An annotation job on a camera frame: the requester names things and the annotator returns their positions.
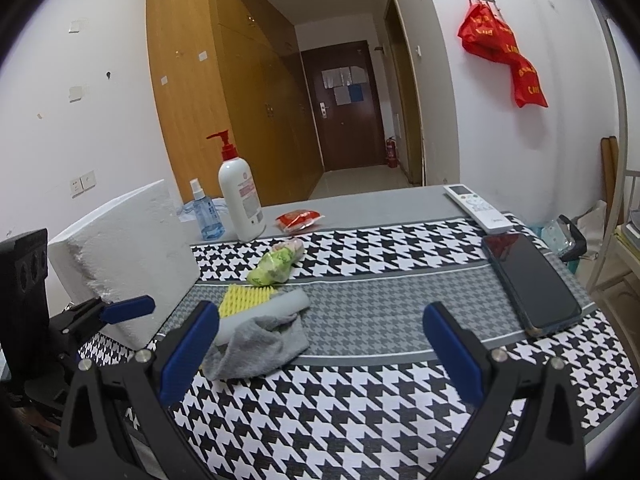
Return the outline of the houndstooth table mat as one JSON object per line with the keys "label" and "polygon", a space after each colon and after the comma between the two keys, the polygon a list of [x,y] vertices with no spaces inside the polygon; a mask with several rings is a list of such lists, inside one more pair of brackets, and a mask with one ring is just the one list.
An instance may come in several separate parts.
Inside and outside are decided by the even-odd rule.
{"label": "houndstooth table mat", "polygon": [[263,378],[196,376],[170,410],[196,455],[230,479],[425,478],[470,417],[422,330],[433,301],[513,359],[562,359],[586,441],[611,431],[639,384],[605,314],[551,258],[582,319],[528,338],[481,238],[465,218],[305,234],[288,289],[309,297],[309,348]]}

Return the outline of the grey cloth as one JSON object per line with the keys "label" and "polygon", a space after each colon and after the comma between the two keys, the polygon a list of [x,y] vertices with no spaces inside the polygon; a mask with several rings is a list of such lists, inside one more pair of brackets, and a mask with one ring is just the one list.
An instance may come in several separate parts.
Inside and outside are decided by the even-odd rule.
{"label": "grey cloth", "polygon": [[201,372],[209,380],[268,375],[310,346],[297,314],[288,318],[253,318],[239,326],[228,344],[209,348]]}

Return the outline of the green plastic snack bag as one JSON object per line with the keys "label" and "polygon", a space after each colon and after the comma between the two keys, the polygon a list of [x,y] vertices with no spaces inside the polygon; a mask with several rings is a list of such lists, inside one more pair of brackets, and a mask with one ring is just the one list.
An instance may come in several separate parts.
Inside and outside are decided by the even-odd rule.
{"label": "green plastic snack bag", "polygon": [[262,256],[256,268],[248,272],[246,280],[257,287],[284,284],[304,253],[304,244],[297,238],[275,244]]}

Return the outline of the white styrofoam box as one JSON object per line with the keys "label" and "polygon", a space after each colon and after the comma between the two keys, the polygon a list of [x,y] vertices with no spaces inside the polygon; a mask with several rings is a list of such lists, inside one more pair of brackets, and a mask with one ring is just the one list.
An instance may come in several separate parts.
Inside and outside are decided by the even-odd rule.
{"label": "white styrofoam box", "polygon": [[86,214],[48,246],[49,260],[75,304],[149,295],[155,309],[106,326],[130,349],[146,346],[200,278],[165,181],[137,188]]}

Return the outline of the yellow mesh sponge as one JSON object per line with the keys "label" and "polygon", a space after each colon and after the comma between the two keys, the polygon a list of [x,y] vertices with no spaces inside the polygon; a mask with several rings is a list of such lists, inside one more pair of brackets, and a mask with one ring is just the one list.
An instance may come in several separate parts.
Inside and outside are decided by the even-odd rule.
{"label": "yellow mesh sponge", "polygon": [[230,285],[218,307],[221,318],[250,310],[269,301],[277,291],[273,287]]}

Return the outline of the red fire extinguisher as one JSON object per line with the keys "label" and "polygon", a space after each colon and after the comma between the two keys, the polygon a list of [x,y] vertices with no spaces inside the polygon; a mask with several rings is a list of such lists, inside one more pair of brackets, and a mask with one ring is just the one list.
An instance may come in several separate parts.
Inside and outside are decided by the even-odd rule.
{"label": "red fire extinguisher", "polygon": [[386,164],[390,168],[396,168],[398,166],[398,158],[396,151],[396,142],[394,138],[387,138],[385,140],[386,149]]}

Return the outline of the dark brown entrance door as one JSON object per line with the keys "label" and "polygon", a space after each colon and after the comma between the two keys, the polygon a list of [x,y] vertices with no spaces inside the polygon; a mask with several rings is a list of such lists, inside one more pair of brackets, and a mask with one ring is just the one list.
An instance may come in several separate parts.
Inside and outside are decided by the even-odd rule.
{"label": "dark brown entrance door", "polygon": [[381,166],[385,136],[366,40],[302,52],[325,170]]}

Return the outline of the white remote control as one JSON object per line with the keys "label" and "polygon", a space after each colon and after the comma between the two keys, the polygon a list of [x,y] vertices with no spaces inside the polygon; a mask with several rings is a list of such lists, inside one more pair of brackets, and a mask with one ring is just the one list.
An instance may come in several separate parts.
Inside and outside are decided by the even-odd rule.
{"label": "white remote control", "polygon": [[504,214],[465,185],[445,185],[444,190],[486,234],[502,234],[513,228],[513,223]]}

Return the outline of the metal bunk bed frame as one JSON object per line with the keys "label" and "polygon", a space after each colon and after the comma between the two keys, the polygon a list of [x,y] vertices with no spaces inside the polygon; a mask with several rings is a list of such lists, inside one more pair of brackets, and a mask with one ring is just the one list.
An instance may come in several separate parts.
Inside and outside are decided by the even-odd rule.
{"label": "metal bunk bed frame", "polygon": [[593,5],[594,12],[596,12],[599,24],[602,29],[605,45],[608,49],[608,56],[610,57],[612,67],[617,106],[618,151],[617,158],[613,162],[613,166],[615,169],[613,179],[613,197],[610,201],[610,212],[606,216],[606,223],[604,227],[600,252],[597,256],[597,260],[594,263],[593,270],[587,282],[587,290],[592,299],[597,302],[605,302],[605,291],[608,288],[611,288],[612,286],[615,286],[623,281],[624,277],[630,273],[630,271],[626,271],[622,274],[613,275],[612,278],[608,278],[607,280],[602,280],[602,273],[604,271],[605,263],[608,261],[608,257],[613,257],[615,254],[614,246],[617,243],[617,238],[615,237],[614,232],[616,226],[618,226],[620,215],[624,212],[623,206],[628,169],[629,126],[623,67],[622,63],[620,62],[620,54],[618,53],[618,49],[615,44],[615,38],[612,33],[612,25],[614,25],[614,20],[611,12],[600,0],[590,1]]}

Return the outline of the brown side door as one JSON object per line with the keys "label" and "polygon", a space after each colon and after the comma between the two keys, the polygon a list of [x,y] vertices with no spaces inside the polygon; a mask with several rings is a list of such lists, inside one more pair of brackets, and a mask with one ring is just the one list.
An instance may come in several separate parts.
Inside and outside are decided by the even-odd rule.
{"label": "brown side door", "polygon": [[405,170],[412,185],[424,185],[421,104],[418,88],[416,88],[416,71],[398,0],[387,0],[384,24],[401,110],[402,138],[407,159]]}

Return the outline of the white lotion pump bottle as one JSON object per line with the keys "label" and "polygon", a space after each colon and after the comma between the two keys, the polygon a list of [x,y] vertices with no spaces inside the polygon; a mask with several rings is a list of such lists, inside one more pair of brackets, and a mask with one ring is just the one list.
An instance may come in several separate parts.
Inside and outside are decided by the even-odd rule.
{"label": "white lotion pump bottle", "polygon": [[222,142],[218,183],[238,240],[250,242],[266,227],[250,165],[229,141],[228,130],[212,133],[206,139],[220,139]]}

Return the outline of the black smartphone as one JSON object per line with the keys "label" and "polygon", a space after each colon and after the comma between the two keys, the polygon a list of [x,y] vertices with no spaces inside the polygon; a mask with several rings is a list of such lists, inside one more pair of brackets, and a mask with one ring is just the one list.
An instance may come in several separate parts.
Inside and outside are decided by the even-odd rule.
{"label": "black smartphone", "polygon": [[529,337],[544,337],[580,320],[580,303],[525,235],[486,235],[482,248]]}

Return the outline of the wooden wardrobe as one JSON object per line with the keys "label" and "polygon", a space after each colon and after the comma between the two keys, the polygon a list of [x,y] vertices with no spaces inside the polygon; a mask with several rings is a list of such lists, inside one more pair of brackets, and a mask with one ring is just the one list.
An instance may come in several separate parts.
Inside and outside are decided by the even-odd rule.
{"label": "wooden wardrobe", "polygon": [[265,206],[308,200],[322,176],[295,30],[268,0],[145,0],[160,128],[180,196],[220,196],[219,131]]}

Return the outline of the wall socket and switch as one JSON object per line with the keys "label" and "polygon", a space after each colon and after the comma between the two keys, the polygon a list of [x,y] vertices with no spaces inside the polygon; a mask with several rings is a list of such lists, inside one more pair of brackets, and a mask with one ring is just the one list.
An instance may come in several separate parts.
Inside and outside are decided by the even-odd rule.
{"label": "wall socket and switch", "polygon": [[73,178],[70,180],[70,197],[75,198],[83,192],[91,190],[95,186],[96,175],[93,171],[89,171],[78,178]]}

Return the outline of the red snack packet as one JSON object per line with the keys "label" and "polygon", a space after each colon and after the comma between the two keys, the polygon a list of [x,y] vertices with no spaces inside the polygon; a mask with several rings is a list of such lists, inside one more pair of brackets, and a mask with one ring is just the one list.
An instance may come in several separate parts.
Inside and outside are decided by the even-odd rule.
{"label": "red snack packet", "polygon": [[310,228],[324,218],[319,211],[311,209],[296,209],[285,214],[280,214],[276,219],[276,226],[283,233],[296,233]]}

